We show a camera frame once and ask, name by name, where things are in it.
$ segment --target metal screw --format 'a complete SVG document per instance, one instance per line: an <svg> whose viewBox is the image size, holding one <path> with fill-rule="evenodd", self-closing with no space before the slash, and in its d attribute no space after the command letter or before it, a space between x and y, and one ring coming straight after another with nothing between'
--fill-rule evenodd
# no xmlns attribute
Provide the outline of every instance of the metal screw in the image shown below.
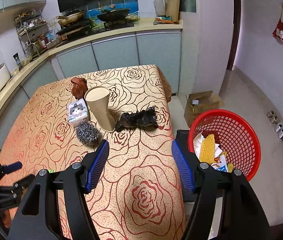
<svg viewBox="0 0 283 240"><path fill-rule="evenodd" d="M208 169L209 165L208 163L200 163L199 165L202 169Z"/></svg>
<svg viewBox="0 0 283 240"><path fill-rule="evenodd" d="M241 172L241 170L239 170L239 169L235 169L235 170L234 170L234 173L235 173L235 175L237 175L237 176L240 176L240 175L243 174L243 173Z"/></svg>
<svg viewBox="0 0 283 240"><path fill-rule="evenodd" d="M81 167L81 164L80 163L73 163L72 164L72 168L74 169L74 170L76 170L76 169L78 169L78 168L80 168Z"/></svg>
<svg viewBox="0 0 283 240"><path fill-rule="evenodd" d="M42 169L38 173L39 173L40 176L44 176L44 175L46 175L47 171L45 169Z"/></svg>

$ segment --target hanging red bag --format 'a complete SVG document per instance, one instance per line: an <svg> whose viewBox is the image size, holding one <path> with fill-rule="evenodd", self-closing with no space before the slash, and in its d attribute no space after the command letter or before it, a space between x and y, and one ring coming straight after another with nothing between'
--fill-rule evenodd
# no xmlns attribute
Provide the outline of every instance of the hanging red bag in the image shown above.
<svg viewBox="0 0 283 240"><path fill-rule="evenodd" d="M281 21L281 18L283 16L283 4L282 4L282 12L280 14L279 22L276 26L276 29L273 31L273 36L275 36L277 39L280 39L283 43L283 22Z"/></svg>

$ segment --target tablecloth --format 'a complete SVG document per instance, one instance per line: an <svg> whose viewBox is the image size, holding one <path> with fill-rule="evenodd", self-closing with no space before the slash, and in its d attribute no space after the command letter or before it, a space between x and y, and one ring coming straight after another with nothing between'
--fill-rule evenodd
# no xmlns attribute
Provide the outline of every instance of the tablecloth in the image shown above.
<svg viewBox="0 0 283 240"><path fill-rule="evenodd" d="M102 132L110 153L95 190L86 195L96 230L104 239L180 239L184 207L179 173L171 154L172 130L167 100L171 89L155 65L134 66L80 75L88 88L110 90L109 109L123 112L156 108L158 129ZM1 185L46 168L65 170L93 152L83 146L67 121L67 105L75 102L71 78L40 87L16 119L0 153L0 163L21 161L23 168L6 175ZM90 121L98 123L90 112ZM64 236L71 238L63 192L58 202ZM13 217L16 209L11 210Z"/></svg>

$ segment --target blue backsplash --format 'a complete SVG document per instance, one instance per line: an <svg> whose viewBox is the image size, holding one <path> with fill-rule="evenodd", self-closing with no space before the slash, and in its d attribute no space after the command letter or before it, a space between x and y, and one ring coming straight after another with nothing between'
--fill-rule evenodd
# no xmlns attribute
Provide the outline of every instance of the blue backsplash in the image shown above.
<svg viewBox="0 0 283 240"><path fill-rule="evenodd" d="M130 8L128 17L133 18L134 21L139 20L138 0L94 0L77 9L88 11L94 23L92 29L104 28L103 22L97 18L97 15L101 14L103 9L111 10L111 4L115 5L115 9Z"/></svg>

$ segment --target cutting board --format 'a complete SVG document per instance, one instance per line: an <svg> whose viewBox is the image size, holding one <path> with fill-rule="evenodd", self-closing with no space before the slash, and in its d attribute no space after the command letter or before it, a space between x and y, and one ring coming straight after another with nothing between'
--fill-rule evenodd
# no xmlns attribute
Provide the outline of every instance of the cutting board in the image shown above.
<svg viewBox="0 0 283 240"><path fill-rule="evenodd" d="M173 22L178 22L179 1L180 0L168 0L167 2L166 15L169 15Z"/></svg>

